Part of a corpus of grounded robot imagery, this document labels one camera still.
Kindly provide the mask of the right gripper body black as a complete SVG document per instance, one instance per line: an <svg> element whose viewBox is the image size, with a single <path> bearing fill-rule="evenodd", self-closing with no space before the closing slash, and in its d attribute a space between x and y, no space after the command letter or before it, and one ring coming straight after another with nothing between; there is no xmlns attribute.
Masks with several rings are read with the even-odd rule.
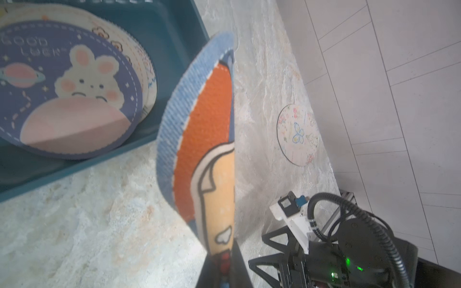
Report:
<svg viewBox="0 0 461 288"><path fill-rule="evenodd" d="M323 288L324 255L320 244L306 254L298 243L281 244L283 253L279 264L279 286L281 288Z"/></svg>

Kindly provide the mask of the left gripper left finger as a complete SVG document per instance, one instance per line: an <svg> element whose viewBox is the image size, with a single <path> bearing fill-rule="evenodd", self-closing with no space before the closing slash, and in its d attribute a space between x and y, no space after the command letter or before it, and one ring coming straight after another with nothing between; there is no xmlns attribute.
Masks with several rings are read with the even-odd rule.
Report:
<svg viewBox="0 0 461 288"><path fill-rule="evenodd" d="M195 288L221 288L223 284L220 270L222 262L221 254L213 256L208 254L204 260Z"/></svg>

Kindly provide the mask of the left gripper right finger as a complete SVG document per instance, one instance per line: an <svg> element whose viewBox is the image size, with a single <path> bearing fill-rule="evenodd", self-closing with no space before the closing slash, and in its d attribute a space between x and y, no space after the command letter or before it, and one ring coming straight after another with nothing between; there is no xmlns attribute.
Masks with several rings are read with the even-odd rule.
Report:
<svg viewBox="0 0 461 288"><path fill-rule="evenodd" d="M253 288L248 270L247 262L243 259L237 240L234 240L230 252L230 288Z"/></svg>

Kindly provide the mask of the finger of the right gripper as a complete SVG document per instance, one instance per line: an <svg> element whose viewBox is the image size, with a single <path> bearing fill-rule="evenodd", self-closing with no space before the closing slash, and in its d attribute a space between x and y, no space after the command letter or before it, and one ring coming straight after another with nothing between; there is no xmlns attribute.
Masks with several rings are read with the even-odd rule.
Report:
<svg viewBox="0 0 461 288"><path fill-rule="evenodd" d="M262 235L262 241L284 254L295 254L299 251L299 243L288 226Z"/></svg>
<svg viewBox="0 0 461 288"><path fill-rule="evenodd" d="M276 253L261 256L248 261L249 268L262 278L271 288L285 288L286 280L283 277L284 254Z"/></svg>

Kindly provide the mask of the blue toast bear coaster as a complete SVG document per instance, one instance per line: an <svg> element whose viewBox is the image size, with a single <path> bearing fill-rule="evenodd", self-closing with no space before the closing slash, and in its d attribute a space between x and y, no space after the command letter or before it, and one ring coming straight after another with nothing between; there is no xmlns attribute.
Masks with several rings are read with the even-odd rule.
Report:
<svg viewBox="0 0 461 288"><path fill-rule="evenodd" d="M210 256L228 260L235 231L234 36L213 36L181 77L157 136L166 201Z"/></svg>

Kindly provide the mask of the navy bunny planet coaster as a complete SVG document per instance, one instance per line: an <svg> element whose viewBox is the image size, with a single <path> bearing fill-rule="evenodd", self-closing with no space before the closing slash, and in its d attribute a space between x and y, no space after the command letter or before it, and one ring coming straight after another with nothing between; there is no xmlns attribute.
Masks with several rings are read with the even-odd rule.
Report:
<svg viewBox="0 0 461 288"><path fill-rule="evenodd" d="M142 100L132 65L89 30L50 20L1 28L6 142L45 157L97 157L133 134Z"/></svg>

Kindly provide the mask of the teal plastic storage box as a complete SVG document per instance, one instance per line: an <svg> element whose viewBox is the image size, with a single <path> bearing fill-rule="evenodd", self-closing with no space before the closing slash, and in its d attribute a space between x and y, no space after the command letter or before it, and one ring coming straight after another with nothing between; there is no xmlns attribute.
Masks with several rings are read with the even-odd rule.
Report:
<svg viewBox="0 0 461 288"><path fill-rule="evenodd" d="M171 95L210 39L194 1L64 1L122 27L152 59L159 92L152 112L111 152L89 160L57 160L1 141L1 201L95 166L154 141Z"/></svg>

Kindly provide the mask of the cream alpaca coaster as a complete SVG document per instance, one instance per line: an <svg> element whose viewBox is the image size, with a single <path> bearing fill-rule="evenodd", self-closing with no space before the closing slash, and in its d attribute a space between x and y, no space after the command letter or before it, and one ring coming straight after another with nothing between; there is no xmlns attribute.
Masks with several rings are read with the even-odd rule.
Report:
<svg viewBox="0 0 461 288"><path fill-rule="evenodd" d="M86 10L64 4L1 4L1 26L29 20L51 20L89 30L119 50L134 68L141 84L143 121L152 111L157 98L156 73L150 57L126 30Z"/></svg>

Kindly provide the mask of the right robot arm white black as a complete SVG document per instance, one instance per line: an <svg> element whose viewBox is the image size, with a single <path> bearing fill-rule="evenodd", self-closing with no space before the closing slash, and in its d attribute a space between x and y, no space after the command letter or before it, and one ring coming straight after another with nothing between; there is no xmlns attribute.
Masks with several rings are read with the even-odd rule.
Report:
<svg viewBox="0 0 461 288"><path fill-rule="evenodd" d="M336 222L336 242L309 242L304 250L285 226L262 236L273 255L249 261L272 288L391 288L394 276L386 252L357 218Z"/></svg>

